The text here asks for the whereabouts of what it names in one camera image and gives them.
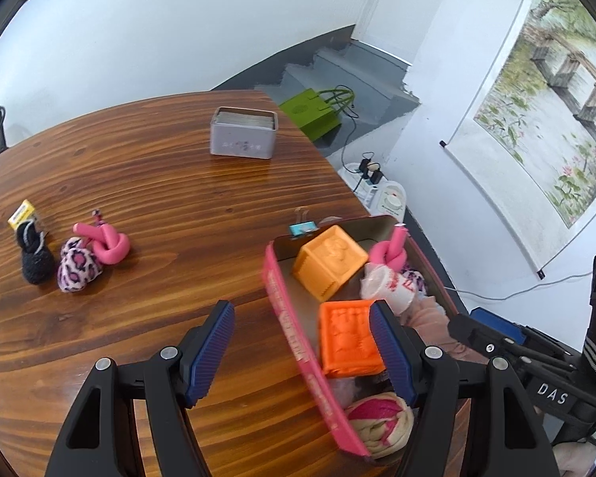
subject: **wood grain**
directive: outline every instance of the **wood grain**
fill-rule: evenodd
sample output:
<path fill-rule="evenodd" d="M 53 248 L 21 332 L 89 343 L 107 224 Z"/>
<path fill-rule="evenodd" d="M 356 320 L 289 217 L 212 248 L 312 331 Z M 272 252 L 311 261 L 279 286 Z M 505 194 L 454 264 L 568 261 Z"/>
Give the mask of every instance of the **wood grain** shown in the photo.
<path fill-rule="evenodd" d="M 213 475 L 385 471 L 336 450 L 260 277 L 266 243 L 286 233 L 296 207 L 313 220 L 364 209 L 283 114 L 273 159 L 211 156 L 208 125 L 220 105 L 277 109 L 256 91 L 156 98 L 74 119 L 0 155 L 0 449 L 21 477 L 44 474 L 98 358 L 146 359 L 201 324 L 219 298 L 236 305 L 236 333 L 189 413 Z M 54 253 L 99 207 L 128 234 L 131 254 L 75 295 L 54 281 L 28 285 L 7 225 L 24 198 Z M 137 415 L 147 475 L 157 476 L 145 407 Z"/>

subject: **green bag handle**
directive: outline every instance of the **green bag handle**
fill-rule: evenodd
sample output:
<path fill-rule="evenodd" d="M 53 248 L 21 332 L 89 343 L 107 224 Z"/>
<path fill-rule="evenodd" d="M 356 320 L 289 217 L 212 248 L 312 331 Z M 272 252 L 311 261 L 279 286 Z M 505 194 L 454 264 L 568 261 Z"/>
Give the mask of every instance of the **green bag handle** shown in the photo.
<path fill-rule="evenodd" d="M 331 93 L 331 97 L 327 99 L 323 99 L 326 104 L 329 104 L 322 109 L 318 109 L 319 111 L 325 111 L 327 109 L 333 109 L 336 115 L 339 115 L 343 110 L 350 108 L 351 104 L 355 100 L 355 93 L 352 89 L 345 89 L 345 88 L 334 88 L 334 89 L 323 89 L 322 91 L 318 92 L 318 96 L 324 95 L 326 93 Z M 337 104 L 337 108 L 331 105 L 331 101 Z"/>

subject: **light orange cube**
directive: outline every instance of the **light orange cube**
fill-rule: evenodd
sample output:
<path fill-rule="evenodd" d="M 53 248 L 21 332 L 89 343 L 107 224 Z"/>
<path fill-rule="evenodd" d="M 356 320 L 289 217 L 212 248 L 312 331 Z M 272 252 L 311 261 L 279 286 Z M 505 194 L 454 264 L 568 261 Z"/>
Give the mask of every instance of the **light orange cube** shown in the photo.
<path fill-rule="evenodd" d="M 322 372 L 330 378 L 378 374 L 386 369 L 369 328 L 373 299 L 320 305 Z"/>
<path fill-rule="evenodd" d="M 322 302 L 337 293 L 368 259 L 366 251 L 336 225 L 300 248 L 292 273 Z"/>

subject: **white cable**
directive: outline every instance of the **white cable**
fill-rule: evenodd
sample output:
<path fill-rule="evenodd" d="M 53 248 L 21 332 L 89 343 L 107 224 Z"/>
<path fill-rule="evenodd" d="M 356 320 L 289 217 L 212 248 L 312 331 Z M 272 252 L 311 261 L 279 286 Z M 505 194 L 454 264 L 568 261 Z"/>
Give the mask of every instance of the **white cable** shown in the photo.
<path fill-rule="evenodd" d="M 460 291 L 459 289 L 453 289 L 452 287 L 444 287 L 444 288 L 447 291 L 455 291 L 460 294 L 469 294 L 471 296 L 477 296 L 477 298 L 486 299 L 488 301 L 506 301 L 507 299 L 513 298 L 514 296 L 528 293 L 529 291 L 533 291 L 534 289 L 537 289 L 539 287 L 547 287 L 548 285 L 555 285 L 557 283 L 562 283 L 563 281 L 570 280 L 572 278 L 584 278 L 586 276 L 589 276 L 590 274 L 593 274 L 593 271 L 590 271 L 585 274 L 572 274 L 571 276 L 566 276 L 565 278 L 562 278 L 561 280 L 548 281 L 547 283 L 538 283 L 538 284 L 534 285 L 533 287 L 530 287 L 529 289 L 525 289 L 524 291 L 519 291 L 519 292 L 511 294 L 510 296 L 505 296 L 505 298 L 489 298 L 488 296 L 482 296 L 480 294 L 471 293 L 469 291 Z"/>

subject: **orange cube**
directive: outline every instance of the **orange cube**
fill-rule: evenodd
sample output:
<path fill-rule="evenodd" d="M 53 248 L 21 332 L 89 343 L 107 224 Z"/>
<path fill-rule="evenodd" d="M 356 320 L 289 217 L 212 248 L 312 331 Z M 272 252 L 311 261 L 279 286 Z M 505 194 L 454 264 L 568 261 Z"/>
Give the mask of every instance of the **orange cube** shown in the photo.
<path fill-rule="evenodd" d="M 334 378 L 378 374 L 386 369 L 369 328 L 373 299 L 320 305 L 322 372 Z"/>
<path fill-rule="evenodd" d="M 319 301 L 327 301 L 359 271 L 369 255 L 340 226 L 331 226 L 300 248 L 294 277 Z"/>

